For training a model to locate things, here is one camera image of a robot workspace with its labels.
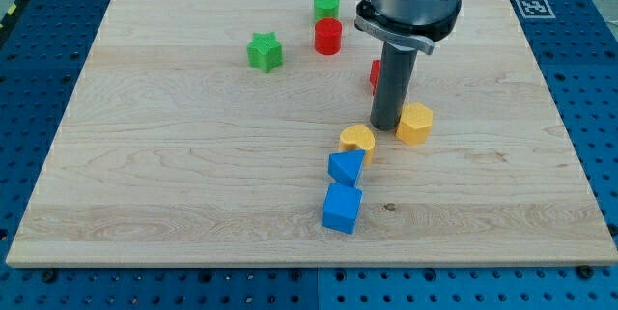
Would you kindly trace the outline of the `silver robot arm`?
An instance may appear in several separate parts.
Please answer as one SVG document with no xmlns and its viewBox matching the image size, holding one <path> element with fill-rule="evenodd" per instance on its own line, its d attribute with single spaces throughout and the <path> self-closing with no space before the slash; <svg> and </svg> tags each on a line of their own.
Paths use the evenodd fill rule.
<svg viewBox="0 0 618 310">
<path fill-rule="evenodd" d="M 462 0 L 361 0 L 354 26 L 403 51 L 432 54 L 453 30 Z"/>
</svg>

